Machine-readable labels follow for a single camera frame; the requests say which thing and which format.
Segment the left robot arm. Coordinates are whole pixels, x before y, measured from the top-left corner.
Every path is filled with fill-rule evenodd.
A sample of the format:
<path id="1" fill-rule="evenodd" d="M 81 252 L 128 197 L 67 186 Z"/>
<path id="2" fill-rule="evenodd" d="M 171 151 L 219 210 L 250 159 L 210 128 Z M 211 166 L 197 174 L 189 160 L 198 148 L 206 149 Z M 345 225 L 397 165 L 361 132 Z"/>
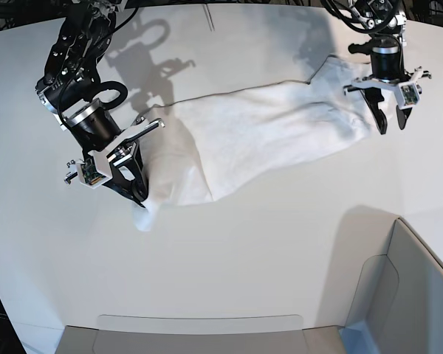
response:
<path id="1" fill-rule="evenodd" d="M 358 91 L 370 109 L 377 129 L 384 135 L 388 128 L 386 115 L 379 104 L 382 93 L 389 91 L 396 96 L 399 86 L 412 79 L 405 69 L 403 33 L 407 21 L 400 1 L 322 1 L 328 13 L 340 19 L 348 28 L 370 39 L 363 44 L 350 44 L 351 54 L 362 54 L 371 61 L 371 74 L 358 77 L 343 87 L 343 93 Z"/>

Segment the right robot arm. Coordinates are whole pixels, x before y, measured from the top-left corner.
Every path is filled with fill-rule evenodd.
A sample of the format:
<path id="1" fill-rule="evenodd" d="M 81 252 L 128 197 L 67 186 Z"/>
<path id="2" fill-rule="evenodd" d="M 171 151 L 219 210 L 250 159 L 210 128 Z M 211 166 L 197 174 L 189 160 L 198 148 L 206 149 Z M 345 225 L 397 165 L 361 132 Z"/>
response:
<path id="1" fill-rule="evenodd" d="M 65 183 L 77 179 L 91 189 L 107 187 L 142 206 L 148 180 L 139 140 L 160 123 L 120 128 L 111 110 L 126 100 L 128 89 L 103 82 L 97 71 L 113 34 L 122 28 L 117 14 L 125 7 L 125 1 L 74 1 L 35 90 L 82 150 L 81 159 L 67 162 Z"/>

